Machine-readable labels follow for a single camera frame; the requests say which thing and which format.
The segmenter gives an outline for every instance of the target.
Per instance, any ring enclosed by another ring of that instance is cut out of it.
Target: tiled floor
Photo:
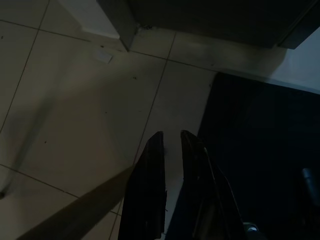
[[[293,51],[154,27],[137,33],[131,52],[109,50],[105,64],[57,0],[4,0],[0,33],[6,240],[132,165],[156,131],[164,131],[167,231],[183,181],[180,130],[198,132],[217,71],[320,91],[319,32]],[[116,240],[122,205],[84,239]]]

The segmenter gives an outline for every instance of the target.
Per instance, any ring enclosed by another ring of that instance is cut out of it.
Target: tile grout line
[[[1,167],[4,167],[4,168],[6,168],[6,169],[9,169],[9,170],[15,172],[16,174],[21,174],[21,175],[23,175],[23,176],[25,176],[25,177],[27,177],[27,178],[30,178],[30,179],[32,179],[32,180],[34,180],[34,181],[36,181],[36,182],[39,182],[39,183],[44,184],[44,185],[46,185],[46,186],[48,186],[48,187],[51,187],[51,188],[56,189],[56,190],[58,190],[58,191],[60,191],[60,192],[63,192],[64,194],[70,195],[70,196],[72,196],[72,197],[74,197],[74,198],[76,198],[76,199],[79,199],[79,198],[80,198],[80,196],[74,195],[74,194],[72,194],[72,193],[70,193],[70,192],[68,192],[68,191],[65,191],[65,190],[61,189],[61,188],[58,188],[58,187],[53,186],[53,185],[51,185],[51,184],[49,184],[49,183],[46,183],[46,182],[44,182],[44,181],[42,181],[42,180],[39,180],[39,179],[37,179],[37,178],[34,178],[33,176],[30,176],[30,175],[25,174],[25,173],[23,173],[23,172],[21,172],[21,171],[15,170],[15,169],[13,169],[13,168],[11,168],[11,167],[9,167],[9,166],[3,165],[2,163],[0,163],[0,166],[1,166]],[[115,211],[113,211],[113,210],[110,210],[109,212],[111,212],[111,213],[113,213],[113,214],[115,214],[115,215],[118,215],[119,209],[118,209],[117,212],[115,212]]]
[[[146,119],[146,122],[145,122],[145,125],[144,125],[144,128],[143,128],[143,131],[142,131],[142,135],[141,135],[141,138],[140,138],[140,141],[139,141],[139,144],[138,144],[138,147],[137,147],[137,150],[136,150],[136,153],[135,153],[135,156],[134,156],[133,164],[132,164],[132,165],[135,165],[135,162],[136,162],[136,159],[137,159],[137,155],[138,155],[138,152],[139,152],[139,148],[140,148],[142,139],[143,139],[143,137],[144,137],[144,134],[145,134],[145,131],[146,131],[146,128],[147,128],[147,124],[148,124],[148,121],[149,121],[149,117],[150,117],[150,115],[151,115],[151,111],[152,111],[152,108],[153,108],[153,106],[154,106],[154,103],[155,103],[155,100],[156,100],[156,97],[157,97],[157,93],[158,93],[158,90],[159,90],[159,87],[160,87],[162,78],[163,78],[164,73],[165,73],[165,69],[166,69],[166,66],[167,66],[167,63],[168,63],[168,58],[169,58],[169,56],[170,56],[171,49],[172,49],[172,47],[173,47],[173,45],[174,45],[174,42],[175,42],[175,39],[176,39],[176,35],[177,35],[177,32],[174,33],[174,37],[173,37],[173,40],[172,40],[172,43],[171,43],[171,47],[170,47],[170,50],[169,50],[169,53],[168,53],[168,57],[167,57],[167,58],[159,57],[160,59],[165,60],[165,64],[164,64],[164,67],[163,67],[163,70],[162,70],[162,73],[161,73],[161,77],[160,77],[158,86],[157,86],[156,91],[155,91],[155,95],[154,95],[154,98],[153,98],[153,101],[152,101],[152,104],[151,104],[151,107],[150,107],[150,111],[149,111],[148,117],[147,117],[147,119]],[[117,212],[117,214],[116,214],[116,216],[115,216],[115,219],[114,219],[114,222],[113,222],[113,225],[112,225],[112,228],[111,228],[111,232],[110,232],[110,236],[109,236],[109,239],[108,239],[108,240],[111,240],[111,236],[112,236],[112,233],[113,233],[113,231],[114,231],[117,218],[118,218],[118,216],[119,216],[119,210],[120,210],[122,201],[123,201],[123,199],[120,201],[119,209],[118,209],[118,212]]]
[[[158,90],[159,90],[159,87],[160,87],[162,78],[163,78],[163,76],[164,76],[164,73],[165,73],[165,70],[166,70],[166,67],[167,67],[168,58],[169,58],[169,56],[170,56],[171,49],[172,49],[172,47],[173,47],[173,45],[174,45],[174,42],[175,42],[175,39],[176,39],[176,35],[177,35],[177,32],[174,33],[174,37],[173,37],[173,40],[172,40],[172,43],[171,43],[171,47],[170,47],[170,50],[169,50],[169,54],[168,54],[168,57],[167,57],[166,60],[165,60],[165,64],[164,64],[164,67],[163,67],[163,71],[162,71],[162,74],[161,74],[161,77],[160,77],[158,86],[157,86],[157,88],[156,88],[156,90],[155,90],[155,95],[154,95],[154,98],[153,98],[153,101],[152,101],[152,104],[151,104],[151,107],[150,107],[150,111],[149,111],[148,117],[146,118],[146,122],[145,122],[145,125],[144,125],[144,128],[143,128],[143,131],[142,131],[142,135],[141,135],[141,138],[140,138],[140,141],[139,141],[139,144],[138,144],[138,148],[137,148],[137,150],[136,150],[136,153],[135,153],[135,156],[134,156],[133,164],[132,164],[132,165],[135,165],[135,163],[136,163],[137,155],[138,155],[138,152],[139,152],[139,149],[140,149],[140,146],[141,146],[141,142],[142,142],[142,139],[143,139],[143,137],[144,137],[144,134],[145,134],[145,131],[146,131],[146,128],[147,128],[147,124],[148,124],[148,121],[149,121],[149,118],[150,118],[150,115],[151,115],[152,108],[154,107],[154,103],[155,103],[155,100],[156,100],[156,97],[157,97],[157,94],[158,94]]]
[[[12,21],[7,21],[7,20],[0,19],[0,22],[4,22],[4,23],[7,23],[7,24],[18,25],[18,26],[21,26],[21,27],[29,28],[29,29],[38,30],[38,28],[36,28],[36,27],[27,26],[27,25],[23,25],[23,24],[20,24],[20,23],[12,22]]]
[[[54,188],[54,189],[56,189],[56,190],[59,190],[59,191],[65,193],[65,194],[68,194],[68,195],[72,196],[72,197],[75,197],[75,198],[77,198],[77,199],[79,198],[78,196],[76,196],[76,195],[74,195],[74,194],[72,194],[72,193],[70,193],[70,192],[64,191],[64,190],[62,190],[62,189],[60,189],[60,188],[58,188],[58,187],[56,187],[56,186],[53,186],[53,185],[51,185],[51,184],[49,184],[49,183],[46,183],[46,182],[41,181],[41,180],[39,180],[39,179],[37,179],[37,178],[34,178],[33,176],[29,176],[28,174],[25,174],[25,173],[23,173],[23,172],[21,172],[21,171],[18,171],[18,170],[15,170],[15,169],[13,169],[13,168],[11,168],[11,167],[9,167],[9,166],[3,165],[2,163],[0,163],[0,166],[4,167],[4,168],[6,168],[6,169],[9,169],[9,170],[11,170],[11,171],[13,171],[13,172],[15,172],[15,173],[17,173],[17,174],[21,174],[21,175],[23,175],[23,176],[25,176],[25,177],[28,177],[28,178],[30,178],[30,179],[32,179],[32,180],[35,180],[35,181],[37,181],[37,182],[39,182],[39,183],[42,183],[42,184],[47,185],[47,186],[49,186],[49,187],[52,187],[52,188]]]
[[[39,30],[41,32],[60,35],[60,36],[64,36],[64,37],[67,37],[67,38],[77,39],[77,40],[81,40],[81,41],[85,41],[85,42],[91,43],[90,40],[87,40],[87,39],[84,39],[84,38],[80,38],[80,37],[76,37],[76,36],[69,36],[69,35],[66,35],[66,34],[54,32],[54,31],[48,31],[48,30],[36,28],[36,27],[33,27],[33,26],[27,26],[27,25],[23,25],[23,24],[20,24],[20,23],[12,22],[12,21],[6,21],[6,20],[1,20],[0,19],[0,22],[4,22],[4,23],[7,23],[7,24],[13,24],[13,25],[25,27],[25,28],[28,28],[28,29]]]
[[[36,42],[36,39],[37,39],[37,36],[38,36],[38,33],[39,33],[40,26],[41,26],[41,24],[42,24],[42,22],[43,22],[43,20],[44,20],[44,18],[45,18],[45,15],[46,15],[46,12],[47,12],[47,9],[48,9],[48,6],[49,6],[49,3],[50,3],[50,1],[48,1],[47,5],[46,5],[46,7],[45,7],[45,10],[44,10],[44,13],[43,13],[42,19],[41,19],[41,21],[40,21],[40,25],[39,25],[39,27],[38,27],[38,29],[37,29],[37,31],[36,31],[35,36],[34,36],[34,39],[33,39],[33,42],[32,42],[32,45],[31,45],[31,48],[30,48],[30,51],[29,51],[29,54],[28,54],[28,56],[27,56],[27,58],[26,58],[26,60],[25,60],[24,67],[23,67],[23,69],[22,69],[22,72],[21,72],[21,75],[20,75],[19,81],[18,81],[18,83],[17,83],[17,85],[16,85],[16,88],[15,88],[15,91],[14,91],[14,94],[13,94],[13,97],[12,97],[12,100],[11,100],[11,102],[10,102],[10,105],[9,105],[8,111],[6,112],[6,115],[5,115],[5,118],[4,118],[4,121],[3,121],[3,124],[2,124],[2,126],[1,126],[1,128],[0,128],[0,134],[1,134],[2,129],[4,128],[4,125],[5,125],[5,123],[6,123],[6,120],[7,120],[8,114],[9,114],[9,112],[10,112],[10,109],[11,109],[12,103],[14,102],[14,99],[15,99],[16,93],[17,93],[17,91],[18,91],[18,88],[19,88],[19,85],[20,85],[20,82],[21,82],[22,76],[24,75],[24,72],[25,72],[25,70],[26,70],[26,66],[27,66],[27,63],[28,63],[29,57],[30,57],[30,55],[31,55],[32,49],[34,48],[34,45],[35,45],[35,42]]]
[[[181,62],[181,61],[176,61],[176,60],[172,60],[172,59],[164,58],[164,57],[161,57],[161,56],[154,56],[154,55],[150,55],[150,54],[143,53],[143,52],[139,52],[139,51],[130,51],[130,52],[132,52],[132,53],[136,53],[136,54],[142,54],[142,55],[146,55],[146,56],[150,56],[150,57],[154,57],[154,58],[157,58],[157,59],[167,60],[167,61],[169,61],[169,62],[173,62],[173,63],[178,63],[178,64],[187,65],[187,66],[194,67],[194,68],[197,68],[197,69],[207,70],[207,71],[211,71],[211,72],[218,72],[218,70],[217,70],[217,69],[216,69],[216,70],[212,70],[212,69],[209,69],[209,68],[205,68],[205,67],[201,67],[201,66],[192,65],[192,64],[189,64],[189,63],[185,63],[185,62]]]
[[[77,40],[84,41],[84,42],[87,42],[87,43],[92,43],[92,41],[87,40],[87,39],[84,39],[84,38],[75,37],[75,36],[70,36],[70,35],[66,35],[66,34],[54,32],[54,31],[48,31],[48,30],[44,30],[44,29],[40,29],[40,28],[38,29],[38,28],[36,28],[36,27],[27,26],[27,25],[23,25],[23,24],[20,24],[20,23],[15,23],[15,22],[6,21],[6,20],[1,20],[1,19],[0,19],[0,22],[5,22],[5,23],[8,23],[8,24],[14,24],[14,25],[18,25],[18,26],[22,26],[22,27],[34,29],[34,30],[39,30],[39,31],[45,32],[45,33],[55,34],[55,35],[59,35],[59,36],[63,36],[63,37],[71,38],[71,39],[77,39]],[[178,64],[183,64],[183,65],[187,65],[187,66],[191,66],[191,67],[195,67],[195,68],[203,69],[203,70],[207,70],[207,71],[212,71],[212,72],[218,72],[218,71],[219,71],[218,69],[210,69],[210,68],[205,68],[205,67],[201,67],[201,66],[196,66],[196,65],[193,65],[193,64],[189,64],[189,63],[185,63],[185,62],[181,62],[181,61],[177,61],[177,60],[172,60],[172,59],[169,59],[169,56],[170,56],[170,55],[169,55],[167,58],[165,58],[165,57],[155,56],[155,55],[151,55],[151,54],[144,53],[144,52],[133,51],[133,50],[130,50],[130,49],[129,49],[128,52],[132,52],[132,53],[136,53],[136,54],[141,54],[141,55],[146,55],[146,56],[150,56],[150,57],[154,57],[154,58],[158,58],[158,59],[168,60],[168,61],[170,61],[170,62],[174,62],[174,63],[178,63]]]
[[[48,30],[44,30],[44,29],[39,29],[39,31],[45,32],[45,33],[50,33],[50,34],[55,34],[55,35],[59,35],[59,36],[63,36],[63,37],[71,38],[71,39],[77,39],[77,40],[84,41],[87,43],[91,43],[91,41],[87,40],[87,39],[83,39],[83,38],[79,38],[79,37],[75,37],[75,36],[69,36],[69,35],[54,32],[54,31],[48,31]]]

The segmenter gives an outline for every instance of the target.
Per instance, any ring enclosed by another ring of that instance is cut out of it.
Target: black mat
[[[270,240],[295,239],[295,174],[320,169],[320,95],[219,73],[198,136],[243,221]]]

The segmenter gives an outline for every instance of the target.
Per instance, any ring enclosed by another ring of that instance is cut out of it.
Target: small white paper
[[[107,53],[102,48],[95,48],[93,51],[93,57],[100,62],[108,64],[111,61],[113,56]]]

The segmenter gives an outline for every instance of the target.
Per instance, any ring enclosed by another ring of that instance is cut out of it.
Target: black object
[[[246,234],[229,183],[203,143],[181,131],[183,186],[166,240],[245,240]]]
[[[279,44],[286,49],[296,49],[314,31],[320,27],[320,2],[318,1],[310,11],[293,28],[286,38]]]
[[[306,228],[320,233],[320,188],[311,169],[301,171],[301,196]]]
[[[198,132],[244,222],[271,240],[297,239],[296,173],[319,174],[320,96],[218,73]]]
[[[303,18],[316,1],[129,0],[128,2],[136,21],[141,25],[272,48],[294,28],[295,23]]]
[[[127,183],[118,240],[160,239],[165,228],[166,183],[164,135],[146,143]]]

